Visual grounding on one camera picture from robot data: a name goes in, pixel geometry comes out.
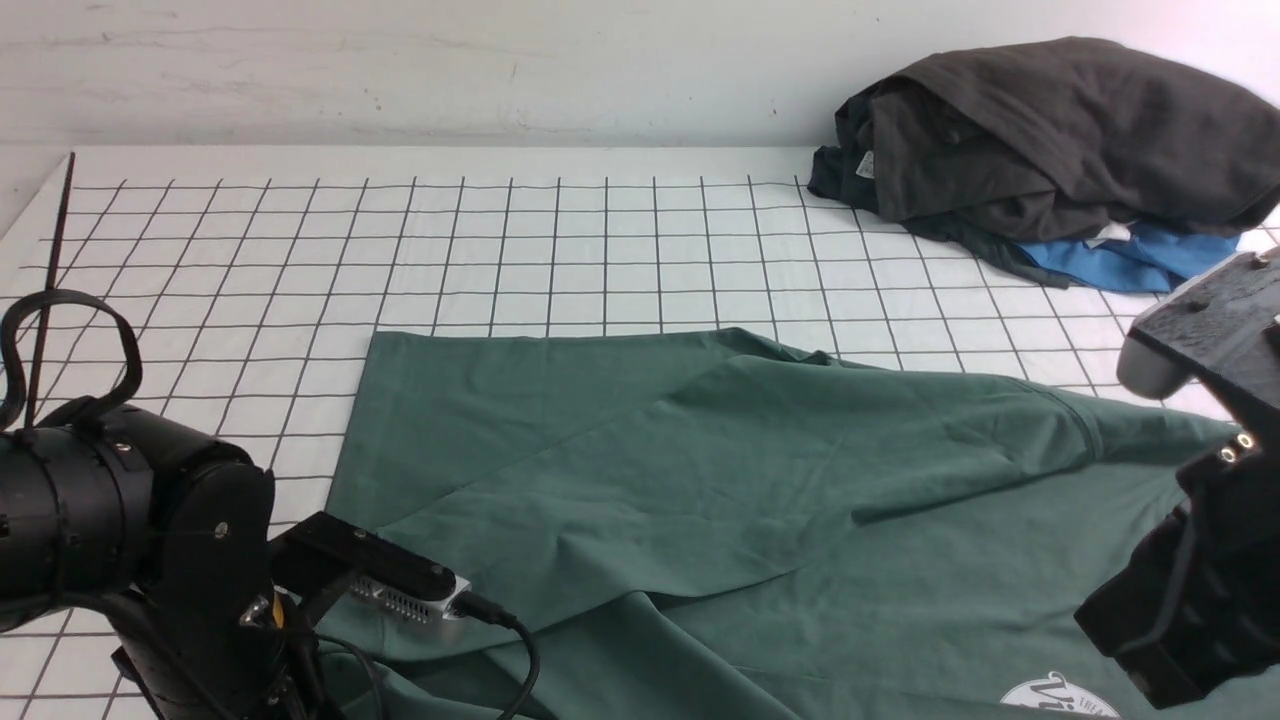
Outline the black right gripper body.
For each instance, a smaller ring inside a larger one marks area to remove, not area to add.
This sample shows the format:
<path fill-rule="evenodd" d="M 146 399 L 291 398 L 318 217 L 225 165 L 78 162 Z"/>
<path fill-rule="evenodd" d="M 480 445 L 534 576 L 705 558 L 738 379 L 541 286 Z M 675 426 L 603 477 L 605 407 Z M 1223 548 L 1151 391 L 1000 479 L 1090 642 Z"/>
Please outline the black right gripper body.
<path fill-rule="evenodd" d="M 1277 456 L 1228 445 L 1176 479 L 1185 500 L 1075 614 L 1157 710 L 1279 661 Z"/>

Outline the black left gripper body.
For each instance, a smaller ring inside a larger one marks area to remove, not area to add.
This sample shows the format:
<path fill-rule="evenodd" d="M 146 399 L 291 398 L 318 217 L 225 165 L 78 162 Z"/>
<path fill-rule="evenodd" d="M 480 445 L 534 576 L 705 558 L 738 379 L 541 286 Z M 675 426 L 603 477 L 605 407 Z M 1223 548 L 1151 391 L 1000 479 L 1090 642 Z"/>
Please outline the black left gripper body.
<path fill-rule="evenodd" d="M 253 624 L 110 598 L 111 660 L 157 719 L 343 719 L 320 667 L 319 638 L 287 594 Z"/>

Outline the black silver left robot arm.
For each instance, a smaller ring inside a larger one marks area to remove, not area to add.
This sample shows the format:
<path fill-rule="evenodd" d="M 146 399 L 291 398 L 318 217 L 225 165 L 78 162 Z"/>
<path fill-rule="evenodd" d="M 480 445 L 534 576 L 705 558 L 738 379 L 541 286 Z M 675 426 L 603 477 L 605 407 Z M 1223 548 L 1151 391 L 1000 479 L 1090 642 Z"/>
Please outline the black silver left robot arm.
<path fill-rule="evenodd" d="M 339 719 L 317 639 L 270 570 L 273 474 L 128 405 L 3 436 L 3 629 L 105 616 L 160 719 Z"/>

